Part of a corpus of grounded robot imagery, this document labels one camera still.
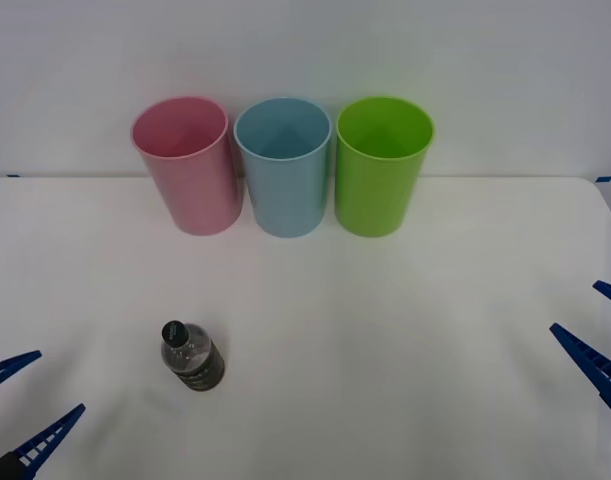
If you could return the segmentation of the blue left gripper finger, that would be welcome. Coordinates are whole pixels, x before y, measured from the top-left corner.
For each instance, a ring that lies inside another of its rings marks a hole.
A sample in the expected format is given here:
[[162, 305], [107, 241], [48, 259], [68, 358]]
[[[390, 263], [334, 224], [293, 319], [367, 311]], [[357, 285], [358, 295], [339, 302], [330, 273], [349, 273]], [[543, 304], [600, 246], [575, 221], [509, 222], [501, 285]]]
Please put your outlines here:
[[0, 361], [0, 385], [41, 356], [40, 350], [34, 350]]
[[0, 457], [0, 479], [32, 480], [86, 411], [77, 405], [58, 421]]

